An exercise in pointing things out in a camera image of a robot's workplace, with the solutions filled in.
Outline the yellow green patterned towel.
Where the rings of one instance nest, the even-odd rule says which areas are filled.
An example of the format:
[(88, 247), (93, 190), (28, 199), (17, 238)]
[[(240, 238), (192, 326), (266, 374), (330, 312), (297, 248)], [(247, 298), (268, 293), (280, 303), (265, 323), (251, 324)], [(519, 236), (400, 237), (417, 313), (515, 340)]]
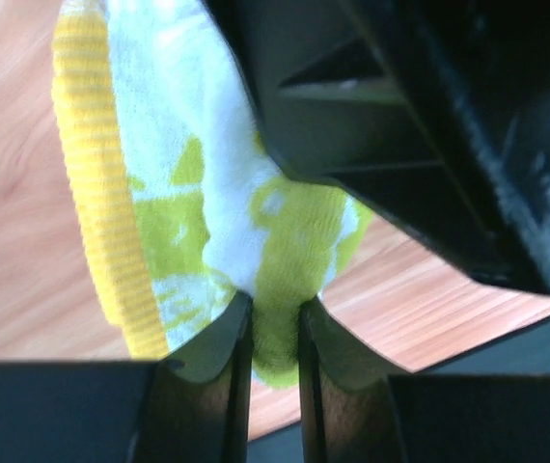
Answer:
[(371, 212), (267, 156), (201, 2), (67, 1), (52, 50), (85, 255), (131, 356), (177, 350), (241, 291), (256, 378), (295, 384), (299, 309), (344, 270)]

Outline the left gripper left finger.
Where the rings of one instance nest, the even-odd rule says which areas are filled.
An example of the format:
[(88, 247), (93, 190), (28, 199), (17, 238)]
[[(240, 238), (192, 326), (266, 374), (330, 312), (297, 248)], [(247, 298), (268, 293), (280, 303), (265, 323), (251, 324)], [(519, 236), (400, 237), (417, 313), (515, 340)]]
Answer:
[(159, 361), (0, 363), (0, 462), (242, 462), (251, 299)]

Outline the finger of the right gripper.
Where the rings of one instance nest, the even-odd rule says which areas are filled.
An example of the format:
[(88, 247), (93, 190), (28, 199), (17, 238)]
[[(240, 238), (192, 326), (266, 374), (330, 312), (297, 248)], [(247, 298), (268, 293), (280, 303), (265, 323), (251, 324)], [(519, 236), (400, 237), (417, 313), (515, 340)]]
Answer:
[(550, 295), (550, 1), (209, 1), (269, 156)]

